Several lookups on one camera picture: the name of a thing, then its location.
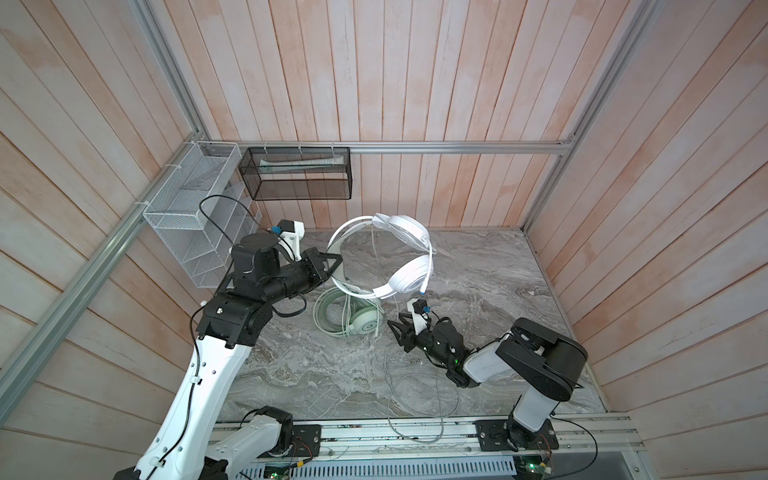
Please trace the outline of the white headphones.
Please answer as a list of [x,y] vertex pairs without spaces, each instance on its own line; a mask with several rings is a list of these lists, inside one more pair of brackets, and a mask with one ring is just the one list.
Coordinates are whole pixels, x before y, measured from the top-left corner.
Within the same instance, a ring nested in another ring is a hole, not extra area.
[[429,231],[406,215],[354,217],[334,231],[326,251],[349,255],[351,265],[340,265],[330,281],[361,300],[425,294],[434,272]]

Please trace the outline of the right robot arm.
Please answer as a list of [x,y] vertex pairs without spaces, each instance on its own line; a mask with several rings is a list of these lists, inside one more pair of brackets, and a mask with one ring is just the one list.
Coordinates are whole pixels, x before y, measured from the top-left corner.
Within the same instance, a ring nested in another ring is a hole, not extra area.
[[476,424],[482,450],[532,449],[539,440],[558,446],[550,414],[571,399],[588,360],[577,341],[523,317],[501,337],[475,350],[465,346],[463,335],[447,317],[431,324],[411,321],[404,312],[387,325],[398,345],[406,352],[422,351],[459,388],[474,388],[507,371],[529,384],[499,427]]

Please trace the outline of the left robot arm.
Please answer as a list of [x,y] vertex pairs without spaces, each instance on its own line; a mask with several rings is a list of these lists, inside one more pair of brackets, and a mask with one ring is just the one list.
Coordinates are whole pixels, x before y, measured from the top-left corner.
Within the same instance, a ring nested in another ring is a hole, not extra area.
[[291,448],[291,414],[273,407],[223,441],[210,443],[229,389],[275,303],[303,297],[342,265],[337,253],[316,248],[288,259],[272,232],[250,234],[231,248],[232,263],[215,295],[190,318],[193,354],[171,407],[145,454],[118,479],[233,479],[258,456]]

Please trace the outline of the green headphones with cable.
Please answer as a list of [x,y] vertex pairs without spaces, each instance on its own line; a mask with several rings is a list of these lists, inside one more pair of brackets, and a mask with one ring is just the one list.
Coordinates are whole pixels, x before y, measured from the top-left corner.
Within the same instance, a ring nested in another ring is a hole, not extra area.
[[383,313],[379,299],[358,298],[332,287],[319,295],[312,316],[315,326],[322,333],[347,338],[369,334],[378,336]]

